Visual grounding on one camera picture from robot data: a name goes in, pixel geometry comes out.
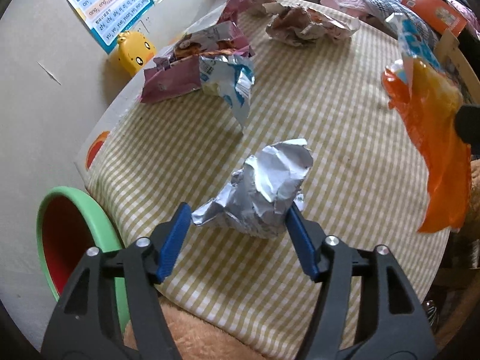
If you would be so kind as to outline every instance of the yellow gingham tablecloth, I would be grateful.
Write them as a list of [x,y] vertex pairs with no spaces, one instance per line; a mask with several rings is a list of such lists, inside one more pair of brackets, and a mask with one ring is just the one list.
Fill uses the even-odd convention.
[[[314,162],[303,184],[304,216],[352,247],[388,245],[423,299],[448,231],[416,233],[428,203],[427,169],[399,115],[388,110],[380,81],[400,57],[396,40],[362,23],[351,42],[294,48],[267,36],[268,20],[245,14],[239,21],[256,52],[243,135],[225,101],[201,91],[138,103],[95,158],[87,189],[128,245],[169,220],[180,202],[195,209],[214,197],[248,155],[306,138]],[[192,226],[159,290],[265,356],[292,359],[319,287],[303,274],[288,234],[266,240]],[[359,291],[353,280],[344,345],[354,336]]]

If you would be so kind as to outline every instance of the orange sticker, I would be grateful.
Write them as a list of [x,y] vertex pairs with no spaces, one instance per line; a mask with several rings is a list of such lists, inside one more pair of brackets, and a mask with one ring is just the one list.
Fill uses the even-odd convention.
[[458,37],[467,25],[462,14],[442,0],[402,0],[402,4],[440,34],[448,28],[455,37]]
[[109,136],[109,131],[104,131],[102,132],[97,139],[93,141],[93,143],[90,145],[90,148],[88,149],[87,152],[87,158],[85,160],[85,169],[88,170],[90,169],[90,166],[97,155],[97,153],[100,151],[100,148],[103,146],[103,143],[107,139],[107,136]]

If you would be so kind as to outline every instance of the orange packaging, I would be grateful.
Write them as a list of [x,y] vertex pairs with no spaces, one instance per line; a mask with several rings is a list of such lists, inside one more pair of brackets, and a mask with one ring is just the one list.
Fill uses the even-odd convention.
[[455,37],[458,37],[467,25],[467,21],[460,12],[442,0],[402,0],[402,4],[414,11],[441,35],[448,28]]
[[413,82],[409,86],[387,69],[383,86],[412,143],[423,156],[429,171],[430,202],[418,229],[434,233],[448,226],[462,227],[471,189],[470,145],[455,132],[454,120],[462,96],[441,73],[420,58],[412,58]]

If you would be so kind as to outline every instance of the crumpled snack wrapper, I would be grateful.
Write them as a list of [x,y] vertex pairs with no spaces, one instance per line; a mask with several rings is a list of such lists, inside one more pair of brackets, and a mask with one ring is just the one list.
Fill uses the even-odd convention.
[[334,42],[342,42],[351,38],[360,28],[358,19],[349,27],[328,15],[300,5],[292,7],[275,2],[264,4],[264,7],[268,13],[275,15],[267,25],[266,33],[291,46],[311,44],[324,36]]
[[199,56],[203,92],[220,96],[229,105],[242,129],[250,112],[255,76],[251,61],[240,55]]
[[142,103],[157,103],[200,89],[198,56],[177,61],[172,46],[165,55],[157,55],[153,61],[156,66],[143,71]]
[[267,15],[267,11],[263,4],[273,3],[277,0],[227,0],[225,8],[220,14],[220,18],[217,23],[224,21],[231,21],[237,23],[239,13],[248,11],[253,15],[264,16]]
[[389,17],[398,30],[402,60],[387,67],[383,86],[405,124],[412,143],[429,171],[430,201],[418,229],[434,233],[446,227],[462,227],[470,190],[470,145],[455,131],[455,114],[463,99],[420,37],[415,25],[402,14]]
[[300,188],[313,166],[306,146],[305,139],[291,139],[249,156],[217,197],[192,213],[193,223],[230,227],[259,238],[284,233],[292,203],[303,207]]

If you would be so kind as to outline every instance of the yellow duck toy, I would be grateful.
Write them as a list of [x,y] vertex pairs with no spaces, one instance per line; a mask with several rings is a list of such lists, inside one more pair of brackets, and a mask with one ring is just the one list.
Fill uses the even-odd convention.
[[157,53],[155,46],[137,31],[118,34],[118,60],[133,77]]

